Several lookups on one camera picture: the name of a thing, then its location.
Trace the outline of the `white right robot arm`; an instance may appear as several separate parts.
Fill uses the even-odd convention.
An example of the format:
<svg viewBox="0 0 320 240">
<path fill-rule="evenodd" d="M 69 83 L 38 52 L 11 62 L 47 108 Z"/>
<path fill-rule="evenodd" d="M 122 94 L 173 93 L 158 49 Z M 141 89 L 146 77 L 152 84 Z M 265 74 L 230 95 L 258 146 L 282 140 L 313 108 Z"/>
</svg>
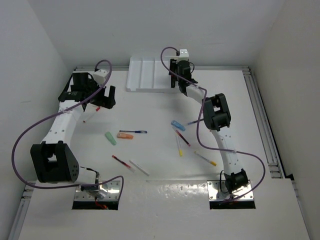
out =
<svg viewBox="0 0 320 240">
<path fill-rule="evenodd" d="M 237 156 L 230 134 L 231 114 L 226 96 L 219 93 L 207 97 L 207 91 L 198 86 L 198 82 L 192 78 L 188 60 L 170 59 L 169 70 L 171 87 L 178 84 L 181 93 L 201 104 L 204 124 L 214 136 L 221 154 L 227 191 L 232 193 L 245 186 L 248 177 Z"/>
</svg>

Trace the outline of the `green eraser case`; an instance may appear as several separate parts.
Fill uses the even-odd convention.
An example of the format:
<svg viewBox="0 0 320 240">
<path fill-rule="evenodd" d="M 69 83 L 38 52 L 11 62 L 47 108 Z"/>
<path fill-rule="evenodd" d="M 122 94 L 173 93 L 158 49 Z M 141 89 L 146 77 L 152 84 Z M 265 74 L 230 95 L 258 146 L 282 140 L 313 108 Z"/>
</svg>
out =
<svg viewBox="0 0 320 240">
<path fill-rule="evenodd" d="M 112 135 L 109 131 L 107 131 L 107 132 L 104 134 L 104 136 L 106 137 L 106 139 L 107 139 L 113 146 L 115 146 L 115 145 L 117 144 L 115 138 L 113 137 L 113 135 Z"/>
</svg>

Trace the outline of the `dark red gel pen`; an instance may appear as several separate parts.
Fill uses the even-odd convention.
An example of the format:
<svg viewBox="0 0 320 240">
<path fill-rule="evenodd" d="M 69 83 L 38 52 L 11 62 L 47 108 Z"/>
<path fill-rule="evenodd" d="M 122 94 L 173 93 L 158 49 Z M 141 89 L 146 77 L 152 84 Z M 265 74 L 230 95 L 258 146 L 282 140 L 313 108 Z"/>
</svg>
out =
<svg viewBox="0 0 320 240">
<path fill-rule="evenodd" d="M 186 138 L 178 131 L 176 128 L 172 127 L 176 134 L 185 142 L 185 144 L 190 147 L 191 144 L 186 140 Z"/>
</svg>

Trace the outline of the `orange eraser case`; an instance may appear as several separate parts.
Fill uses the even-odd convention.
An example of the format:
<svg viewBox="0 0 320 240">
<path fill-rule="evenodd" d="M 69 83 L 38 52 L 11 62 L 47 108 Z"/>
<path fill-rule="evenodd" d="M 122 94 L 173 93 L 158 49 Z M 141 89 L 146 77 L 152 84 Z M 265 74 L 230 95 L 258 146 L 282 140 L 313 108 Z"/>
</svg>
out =
<svg viewBox="0 0 320 240">
<path fill-rule="evenodd" d="M 127 140 L 132 140 L 134 138 L 133 135 L 127 134 L 127 133 L 123 133 L 123 132 L 118 132 L 116 137 L 118 139 L 127 139 Z"/>
</svg>

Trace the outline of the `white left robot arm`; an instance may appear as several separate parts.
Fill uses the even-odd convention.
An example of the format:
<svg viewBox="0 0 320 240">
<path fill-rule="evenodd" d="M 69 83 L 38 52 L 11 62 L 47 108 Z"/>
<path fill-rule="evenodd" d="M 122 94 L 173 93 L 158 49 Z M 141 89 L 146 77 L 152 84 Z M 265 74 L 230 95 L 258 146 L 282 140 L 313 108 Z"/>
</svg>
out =
<svg viewBox="0 0 320 240">
<path fill-rule="evenodd" d="M 93 73 L 76 72 L 58 97 L 59 115 L 39 144 L 30 149 L 38 181 L 41 183 L 70 183 L 91 185 L 97 183 L 97 173 L 80 167 L 70 149 L 78 120 L 87 105 L 111 109 L 115 104 L 115 86 L 105 95 L 105 84 L 110 73 L 100 69 Z"/>
</svg>

